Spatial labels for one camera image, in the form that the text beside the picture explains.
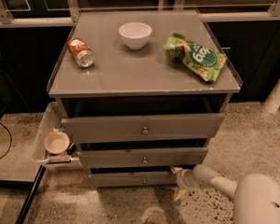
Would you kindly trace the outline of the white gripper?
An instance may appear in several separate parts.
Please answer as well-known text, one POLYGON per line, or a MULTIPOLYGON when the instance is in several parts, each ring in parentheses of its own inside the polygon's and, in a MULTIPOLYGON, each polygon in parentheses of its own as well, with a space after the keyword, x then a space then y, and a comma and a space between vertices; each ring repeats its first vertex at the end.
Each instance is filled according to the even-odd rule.
POLYGON ((185 197, 186 189, 196 188, 197 183, 193 179, 191 170, 175 166, 171 166, 170 169, 173 174, 176 174, 176 183, 179 186, 179 188, 175 189, 174 201, 179 202, 185 197))

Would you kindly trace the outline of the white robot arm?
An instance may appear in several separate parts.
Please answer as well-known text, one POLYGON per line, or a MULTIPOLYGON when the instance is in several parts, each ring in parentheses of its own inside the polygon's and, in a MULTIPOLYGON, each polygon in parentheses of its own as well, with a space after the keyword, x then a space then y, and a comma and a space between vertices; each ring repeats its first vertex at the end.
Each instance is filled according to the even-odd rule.
POLYGON ((212 187, 232 200, 232 224, 280 224, 280 185, 262 174, 249 174, 238 183, 203 164, 193 169, 171 167, 181 199, 190 188, 212 187))

